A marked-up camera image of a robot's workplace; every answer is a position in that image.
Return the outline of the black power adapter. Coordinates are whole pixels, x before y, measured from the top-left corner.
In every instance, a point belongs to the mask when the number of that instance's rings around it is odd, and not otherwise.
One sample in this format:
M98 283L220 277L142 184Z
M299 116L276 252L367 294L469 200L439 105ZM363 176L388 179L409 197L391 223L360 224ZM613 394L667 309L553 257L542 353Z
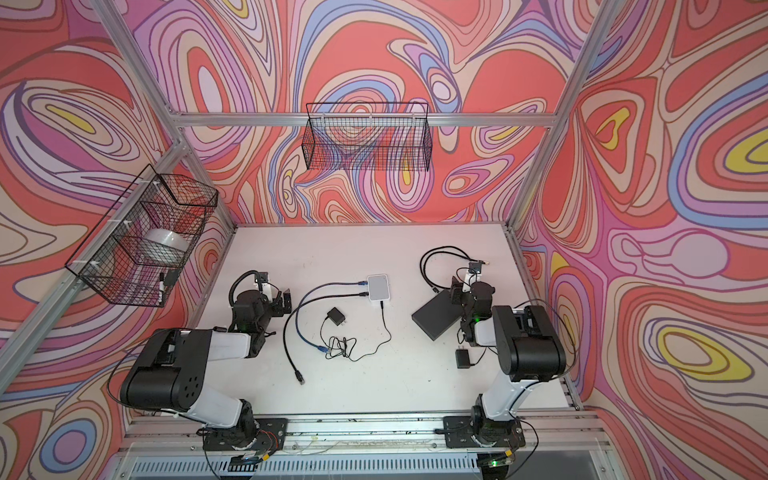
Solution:
M358 344L358 339L356 337L339 337L337 335L326 337L324 335L324 328L328 322L331 322L334 326L341 326L346 320L345 315L338 308L334 307L329 310L319 329L320 340L322 342L321 350L323 351L324 358L326 360L342 358L349 360L352 363L357 363L364 358L376 355L384 345L391 343L393 335L387 325L384 301L379 301L379 309L386 338L380 341L372 351L362 353L358 356L355 355L355 348Z
M487 347L460 347L454 351L456 367L459 370L478 366L488 351Z

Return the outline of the white small network switch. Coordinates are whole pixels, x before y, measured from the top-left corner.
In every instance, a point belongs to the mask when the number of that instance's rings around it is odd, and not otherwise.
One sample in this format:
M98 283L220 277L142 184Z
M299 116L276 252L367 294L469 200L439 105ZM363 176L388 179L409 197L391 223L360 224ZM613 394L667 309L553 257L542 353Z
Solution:
M368 298L372 302L385 302L391 299L389 278L386 274L373 274L367 277Z

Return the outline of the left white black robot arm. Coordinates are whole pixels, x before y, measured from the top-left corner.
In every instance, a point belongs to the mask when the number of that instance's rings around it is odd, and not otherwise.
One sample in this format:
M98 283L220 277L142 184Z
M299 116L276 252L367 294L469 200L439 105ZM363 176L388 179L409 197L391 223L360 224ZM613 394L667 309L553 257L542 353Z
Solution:
M292 313L292 296L257 270L230 286L228 327L155 331L119 389L118 401L136 410L168 413L196 421L210 448L251 449L261 429L251 403L206 384L209 364L257 357L270 322Z

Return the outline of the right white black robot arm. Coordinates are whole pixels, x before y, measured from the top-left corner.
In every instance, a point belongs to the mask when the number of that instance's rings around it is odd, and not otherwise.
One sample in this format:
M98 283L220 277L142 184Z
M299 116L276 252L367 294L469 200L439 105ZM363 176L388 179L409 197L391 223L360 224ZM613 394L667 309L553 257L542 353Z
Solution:
M496 351L499 372L470 414L472 436L485 443L516 429L517 412L532 390L564 375L567 355L545 308L495 305L495 288L454 279L451 303L461 309L459 338Z

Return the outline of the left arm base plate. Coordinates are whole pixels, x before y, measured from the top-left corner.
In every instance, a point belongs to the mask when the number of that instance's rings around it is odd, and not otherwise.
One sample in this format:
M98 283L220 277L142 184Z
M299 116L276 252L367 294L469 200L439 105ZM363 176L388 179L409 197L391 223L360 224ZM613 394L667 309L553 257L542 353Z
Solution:
M288 419L282 417L256 418L252 425L243 424L228 429L201 428L199 432L206 452L274 453L284 447L288 423Z

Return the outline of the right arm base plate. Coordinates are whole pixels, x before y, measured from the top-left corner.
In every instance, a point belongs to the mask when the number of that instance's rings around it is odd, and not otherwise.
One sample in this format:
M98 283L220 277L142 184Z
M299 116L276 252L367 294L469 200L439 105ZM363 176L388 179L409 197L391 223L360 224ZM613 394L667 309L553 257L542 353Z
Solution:
M445 416L442 422L442 426L434 432L444 437L449 449L510 448L515 451L526 445L523 428L518 419L476 420L465 415Z

